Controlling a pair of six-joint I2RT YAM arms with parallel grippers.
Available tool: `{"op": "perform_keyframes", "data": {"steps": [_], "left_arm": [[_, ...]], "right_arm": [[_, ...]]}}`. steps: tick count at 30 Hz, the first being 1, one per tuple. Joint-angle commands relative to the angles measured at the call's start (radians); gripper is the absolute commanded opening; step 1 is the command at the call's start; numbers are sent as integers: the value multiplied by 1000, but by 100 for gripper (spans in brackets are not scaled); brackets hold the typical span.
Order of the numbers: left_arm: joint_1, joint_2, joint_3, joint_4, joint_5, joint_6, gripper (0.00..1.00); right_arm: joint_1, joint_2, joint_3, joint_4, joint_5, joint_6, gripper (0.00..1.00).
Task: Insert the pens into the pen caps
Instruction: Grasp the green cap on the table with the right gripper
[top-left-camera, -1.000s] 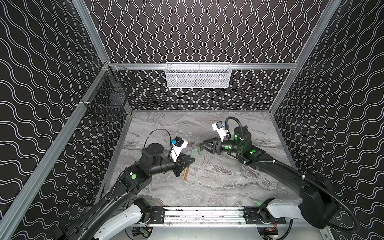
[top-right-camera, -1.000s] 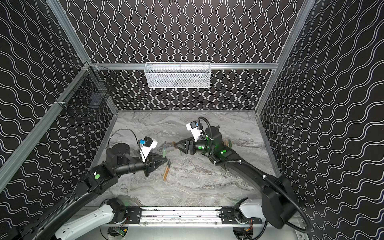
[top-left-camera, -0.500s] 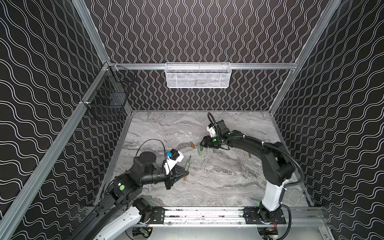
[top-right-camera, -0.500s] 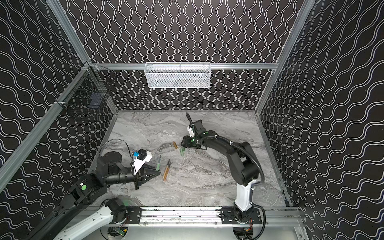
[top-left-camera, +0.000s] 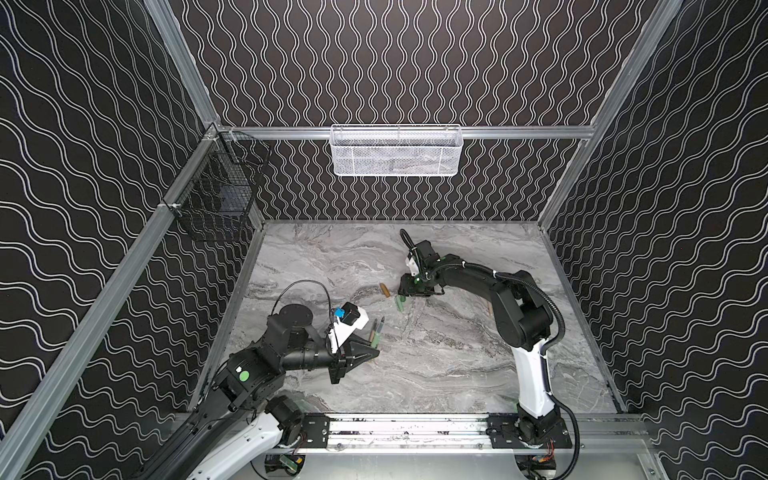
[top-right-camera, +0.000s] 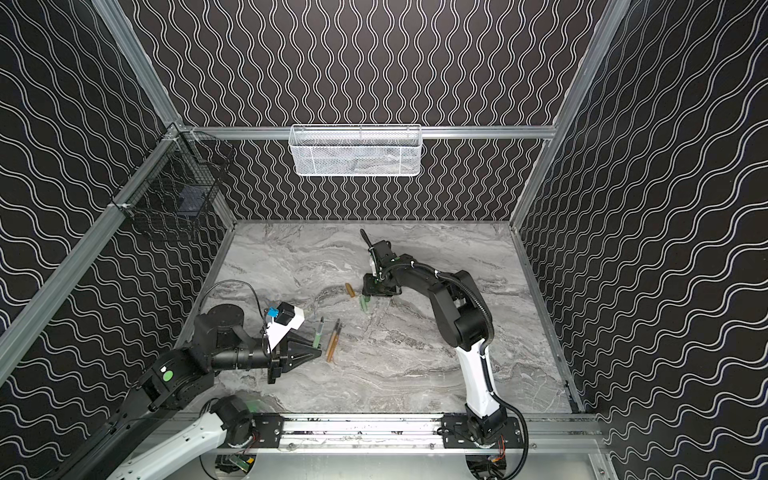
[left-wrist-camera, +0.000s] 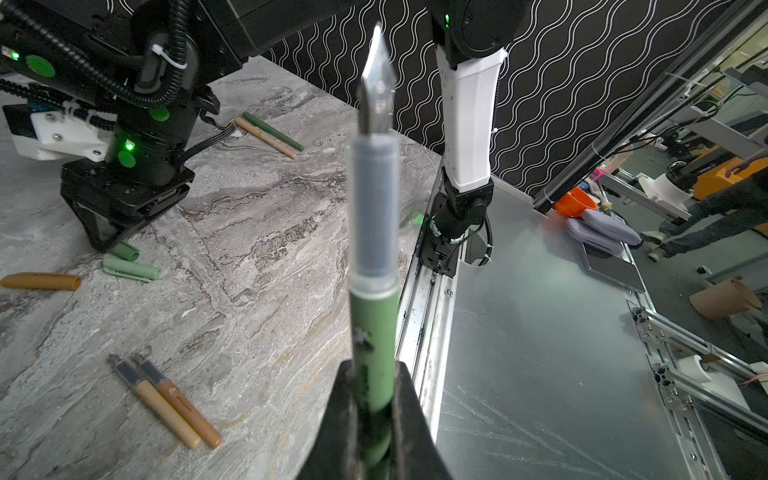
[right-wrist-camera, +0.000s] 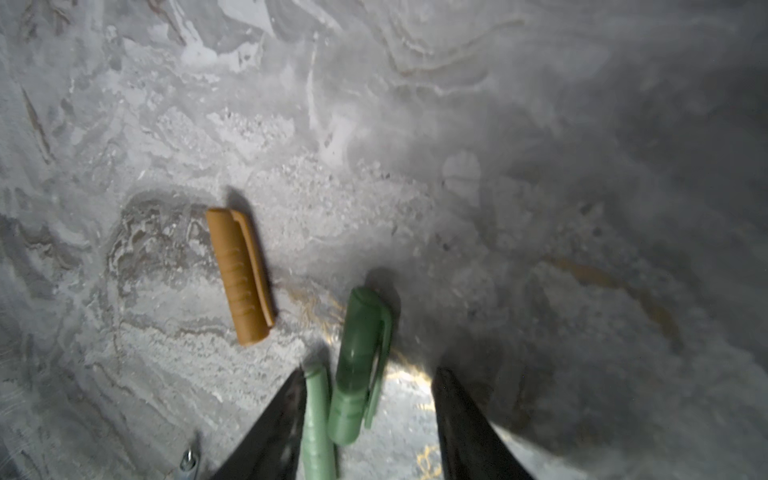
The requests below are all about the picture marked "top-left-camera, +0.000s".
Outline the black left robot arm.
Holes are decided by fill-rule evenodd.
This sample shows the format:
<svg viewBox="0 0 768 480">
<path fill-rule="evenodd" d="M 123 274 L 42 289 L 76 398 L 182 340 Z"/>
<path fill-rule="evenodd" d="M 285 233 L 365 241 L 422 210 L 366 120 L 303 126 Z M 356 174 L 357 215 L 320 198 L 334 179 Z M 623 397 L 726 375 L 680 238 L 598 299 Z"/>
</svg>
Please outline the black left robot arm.
<svg viewBox="0 0 768 480">
<path fill-rule="evenodd" d="M 229 479 L 275 447 L 297 446 L 305 414 L 279 392 L 287 373 L 325 369 L 337 384 L 379 354 L 359 334 L 370 321 L 363 308 L 347 302 L 331 310 L 324 334 L 313 319 L 300 304 L 271 314 L 264 334 L 228 358 L 190 416 L 134 478 Z"/>
</svg>

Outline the green pen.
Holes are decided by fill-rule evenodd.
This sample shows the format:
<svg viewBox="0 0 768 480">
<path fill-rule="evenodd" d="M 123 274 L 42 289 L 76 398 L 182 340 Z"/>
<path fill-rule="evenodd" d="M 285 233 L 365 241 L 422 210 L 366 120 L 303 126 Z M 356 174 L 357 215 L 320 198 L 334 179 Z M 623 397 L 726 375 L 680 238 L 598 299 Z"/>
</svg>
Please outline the green pen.
<svg viewBox="0 0 768 480">
<path fill-rule="evenodd" d="M 374 336 L 373 336 L 373 339 L 371 341 L 371 346 L 373 348 L 377 348 L 379 346 L 384 325 L 385 325 L 385 318 L 382 317 L 378 321 L 378 323 L 376 325 L 376 329 L 374 330 Z"/>
</svg>

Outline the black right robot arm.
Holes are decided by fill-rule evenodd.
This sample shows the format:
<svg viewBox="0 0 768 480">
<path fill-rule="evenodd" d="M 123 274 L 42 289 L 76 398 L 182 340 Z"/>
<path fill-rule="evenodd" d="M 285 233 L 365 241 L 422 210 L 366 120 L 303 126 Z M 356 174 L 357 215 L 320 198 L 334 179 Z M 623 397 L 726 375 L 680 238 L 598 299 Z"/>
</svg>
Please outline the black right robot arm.
<svg viewBox="0 0 768 480">
<path fill-rule="evenodd" d="M 497 333 L 515 359 L 517 436 L 531 446 L 546 443 L 562 420 L 547 360 L 549 348 L 564 336 L 564 319 L 556 304 L 526 271 L 499 272 L 454 254 L 441 256 L 429 241 L 416 243 L 404 229 L 400 235 L 408 250 L 409 272 L 400 279 L 398 295 L 431 297 L 452 287 L 488 301 Z"/>
</svg>

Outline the orange pen cap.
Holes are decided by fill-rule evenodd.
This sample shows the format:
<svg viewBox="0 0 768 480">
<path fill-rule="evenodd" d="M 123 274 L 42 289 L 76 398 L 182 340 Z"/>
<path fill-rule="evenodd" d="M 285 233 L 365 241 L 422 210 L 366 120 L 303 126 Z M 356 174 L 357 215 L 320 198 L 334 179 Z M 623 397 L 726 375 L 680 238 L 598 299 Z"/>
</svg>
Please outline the orange pen cap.
<svg viewBox="0 0 768 480">
<path fill-rule="evenodd" d="M 383 295 L 384 295 L 386 298 L 390 298 L 390 297 L 392 296 L 392 294 L 391 294 L 391 292 L 390 292 L 389 288 L 388 288 L 388 287 L 387 287 L 387 286 L 386 286 L 384 283 L 380 283 L 380 284 L 379 284 L 379 287 L 380 287 L 380 290 L 381 290 L 382 294 L 383 294 Z"/>
</svg>

